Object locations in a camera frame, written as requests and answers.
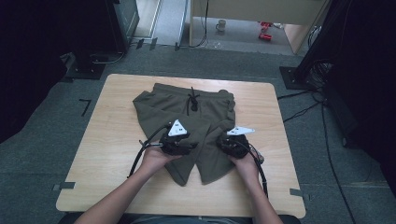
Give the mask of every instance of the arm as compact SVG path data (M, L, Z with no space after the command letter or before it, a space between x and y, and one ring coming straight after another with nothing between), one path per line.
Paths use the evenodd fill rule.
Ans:
M257 223L282 223L277 215L274 207L270 204L267 196L262 190L259 182L259 170L250 155L246 155L243 159L237 160L230 157L235 164L236 170L242 177L247 191L250 194L253 211Z
M117 223L143 185L166 163L179 157L166 155L159 147L147 148L137 171L82 214L75 223Z

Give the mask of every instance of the olive green shorts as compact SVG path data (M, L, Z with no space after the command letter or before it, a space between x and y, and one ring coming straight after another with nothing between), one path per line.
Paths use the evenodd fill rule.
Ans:
M175 182L184 186L194 164L197 165L203 184L226 175L233 163L216 145L217 138L235 126L235 101L225 90L219 92L184 89L156 83L153 91L143 91L134 99L139 124L147 137L161 126L180 121L191 134L184 143L198 143L190 155L166 164ZM165 132L159 132L158 140Z

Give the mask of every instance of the white triangular marker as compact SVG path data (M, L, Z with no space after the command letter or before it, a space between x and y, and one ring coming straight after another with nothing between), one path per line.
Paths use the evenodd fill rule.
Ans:
M172 125L171 131L169 131L169 136L178 136L182 134L186 134L187 130L184 129L183 125L177 120L175 120L174 124Z
M235 126L232 130L228 131L228 135L241 135L245 133L254 133L254 129Z

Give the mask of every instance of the hand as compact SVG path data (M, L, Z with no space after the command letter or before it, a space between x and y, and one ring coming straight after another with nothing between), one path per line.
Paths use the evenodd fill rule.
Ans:
M156 173L165 166L169 161L180 158L181 156L171 156L163 153L160 147L148 147L145 150L142 164L139 169L145 169L151 174Z
M253 157L249 153L239 160L232 156L228 156L228 158L235 164L236 170L244 180L245 184L259 183L259 169L257 168Z

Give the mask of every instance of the gray carpet floor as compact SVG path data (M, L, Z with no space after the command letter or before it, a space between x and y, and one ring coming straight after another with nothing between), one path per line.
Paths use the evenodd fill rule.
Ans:
M280 96L297 91L285 89L278 67L297 66L301 59L144 46L107 65L100 80L58 83L23 130L0 145L0 223L57 223L64 215L55 207L59 191L51 189L65 180L109 74L269 82ZM80 99L92 100L84 116L86 103ZM314 102L310 94L280 100L282 117ZM378 163L362 150L343 148L330 108L324 108L324 117L333 168L356 223L396 223L396 200ZM302 223L352 223L329 163L320 105L286 122L285 128L303 191L306 216Z

